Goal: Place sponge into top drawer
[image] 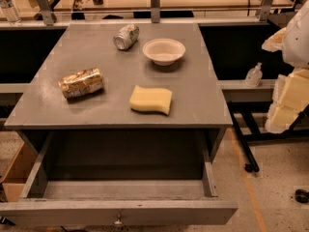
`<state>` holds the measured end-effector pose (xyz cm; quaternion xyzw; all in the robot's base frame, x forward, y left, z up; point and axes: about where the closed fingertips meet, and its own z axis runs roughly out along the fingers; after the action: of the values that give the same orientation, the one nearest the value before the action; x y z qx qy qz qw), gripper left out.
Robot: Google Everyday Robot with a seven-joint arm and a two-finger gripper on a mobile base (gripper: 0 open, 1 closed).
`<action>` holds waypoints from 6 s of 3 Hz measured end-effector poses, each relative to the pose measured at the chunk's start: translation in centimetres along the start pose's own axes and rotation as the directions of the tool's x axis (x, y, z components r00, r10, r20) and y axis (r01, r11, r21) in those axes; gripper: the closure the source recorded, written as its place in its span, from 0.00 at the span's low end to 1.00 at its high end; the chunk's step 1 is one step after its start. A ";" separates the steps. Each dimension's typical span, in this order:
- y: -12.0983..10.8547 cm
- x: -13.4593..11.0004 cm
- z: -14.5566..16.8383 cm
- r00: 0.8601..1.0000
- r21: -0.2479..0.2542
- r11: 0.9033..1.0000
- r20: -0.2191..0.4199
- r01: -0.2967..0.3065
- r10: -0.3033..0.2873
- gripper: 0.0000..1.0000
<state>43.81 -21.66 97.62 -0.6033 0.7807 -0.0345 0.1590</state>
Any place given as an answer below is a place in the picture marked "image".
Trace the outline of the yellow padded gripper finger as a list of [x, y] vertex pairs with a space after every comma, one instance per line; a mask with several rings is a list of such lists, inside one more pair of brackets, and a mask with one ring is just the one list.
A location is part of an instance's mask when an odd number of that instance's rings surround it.
[[295, 69], [289, 75], [279, 74], [267, 113], [265, 128], [271, 133], [286, 131], [309, 105], [309, 70]]

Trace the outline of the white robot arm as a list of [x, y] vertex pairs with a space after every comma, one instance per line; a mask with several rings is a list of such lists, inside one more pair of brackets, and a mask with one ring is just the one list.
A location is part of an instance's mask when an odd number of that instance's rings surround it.
[[265, 40], [262, 49], [281, 50], [283, 61], [294, 68], [288, 76], [278, 75], [265, 124], [268, 132], [282, 133], [309, 104], [309, 1], [286, 27]]

